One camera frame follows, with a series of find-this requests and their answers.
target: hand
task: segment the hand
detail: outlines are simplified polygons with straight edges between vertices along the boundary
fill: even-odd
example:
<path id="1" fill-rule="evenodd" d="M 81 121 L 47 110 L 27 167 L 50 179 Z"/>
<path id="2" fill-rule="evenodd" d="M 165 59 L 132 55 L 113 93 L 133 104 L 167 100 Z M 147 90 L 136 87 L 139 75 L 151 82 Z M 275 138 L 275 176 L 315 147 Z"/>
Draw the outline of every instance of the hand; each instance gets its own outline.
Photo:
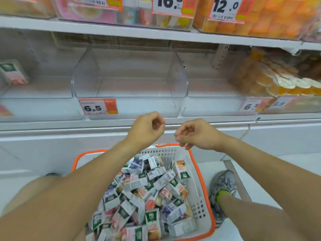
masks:
<path id="1" fill-rule="evenodd" d="M 158 112 L 151 112 L 136 118 L 125 141 L 138 153 L 158 140 L 164 131 L 165 119 Z"/>
<path id="2" fill-rule="evenodd" d="M 187 121 L 176 130 L 175 140 L 179 142 L 179 146 L 185 147 L 186 150 L 197 146 L 203 150 L 224 151 L 226 138 L 229 136 L 212 127 L 207 121 L 197 119 Z"/>

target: price label 12.0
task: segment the price label 12.0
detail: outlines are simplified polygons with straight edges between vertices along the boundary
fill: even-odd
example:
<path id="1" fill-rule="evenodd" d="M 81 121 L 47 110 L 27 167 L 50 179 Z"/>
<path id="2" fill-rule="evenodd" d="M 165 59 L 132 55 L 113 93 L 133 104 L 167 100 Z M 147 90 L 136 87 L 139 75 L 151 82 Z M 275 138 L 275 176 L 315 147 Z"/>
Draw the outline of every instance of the price label 12.0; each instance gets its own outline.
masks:
<path id="1" fill-rule="evenodd" d="M 115 99 L 79 99 L 85 115 L 118 114 Z"/>
<path id="2" fill-rule="evenodd" d="M 244 23 L 255 0 L 213 0 L 208 20 Z"/>
<path id="3" fill-rule="evenodd" d="M 152 12 L 182 16 L 187 18 L 194 17 L 197 0 L 152 0 Z"/>

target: white shelf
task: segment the white shelf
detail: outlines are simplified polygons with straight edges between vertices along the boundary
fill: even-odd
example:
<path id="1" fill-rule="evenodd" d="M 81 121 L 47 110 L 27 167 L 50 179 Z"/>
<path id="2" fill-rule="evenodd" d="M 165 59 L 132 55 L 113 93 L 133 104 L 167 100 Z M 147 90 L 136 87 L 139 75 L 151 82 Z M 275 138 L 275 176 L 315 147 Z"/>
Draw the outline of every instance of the white shelf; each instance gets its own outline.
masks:
<path id="1" fill-rule="evenodd" d="M 57 18 L 51 20 L 22 18 L 14 16 L 0 16 L 0 27 L 2 28 L 18 28 L 18 29 L 33 29 L 56 32 L 69 32 L 80 34 L 93 35 L 111 35 L 124 36 L 136 38 L 149 39 L 163 39 L 163 40 L 180 40 L 180 41 L 194 41 L 194 42 L 208 42 L 219 44 L 234 44 L 246 46 L 262 46 L 262 47 L 279 47 L 290 48 L 298 50 L 302 44 L 301 41 L 295 40 L 280 40 L 268 38 L 256 38 L 246 36 L 229 36 L 219 34 L 200 33 L 193 29 L 191 32 L 166 30 L 166 29 L 152 29 L 127 27 L 117 25 L 105 25 L 96 23 L 62 21 Z"/>

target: sneaker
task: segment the sneaker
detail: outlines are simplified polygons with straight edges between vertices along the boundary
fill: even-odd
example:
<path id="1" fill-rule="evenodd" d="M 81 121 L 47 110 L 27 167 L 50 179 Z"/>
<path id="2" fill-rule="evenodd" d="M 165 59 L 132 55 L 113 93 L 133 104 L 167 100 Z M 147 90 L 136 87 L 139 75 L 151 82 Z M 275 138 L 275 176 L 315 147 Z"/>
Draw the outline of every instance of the sneaker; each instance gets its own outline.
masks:
<path id="1" fill-rule="evenodd" d="M 220 190 L 227 190 L 233 196 L 236 194 L 236 181 L 234 172 L 231 170 L 224 170 L 219 172 L 212 178 L 210 184 L 210 203 L 213 215 L 215 217 L 215 227 L 218 228 L 222 225 L 226 218 L 224 211 L 220 208 L 219 203 L 216 202 L 217 193 Z"/>

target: green sock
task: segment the green sock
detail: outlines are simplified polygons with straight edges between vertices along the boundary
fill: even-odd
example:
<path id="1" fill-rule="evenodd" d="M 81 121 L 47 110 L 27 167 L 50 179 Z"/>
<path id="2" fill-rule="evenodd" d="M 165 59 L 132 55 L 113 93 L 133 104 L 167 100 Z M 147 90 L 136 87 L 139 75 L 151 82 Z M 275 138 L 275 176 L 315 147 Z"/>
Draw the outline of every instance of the green sock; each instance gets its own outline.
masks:
<path id="1" fill-rule="evenodd" d="M 216 196 L 216 202 L 221 204 L 220 201 L 221 201 L 221 196 L 224 195 L 224 194 L 231 194 L 230 192 L 228 192 L 227 190 L 220 190 L 218 193 L 217 193 L 217 196 Z"/>

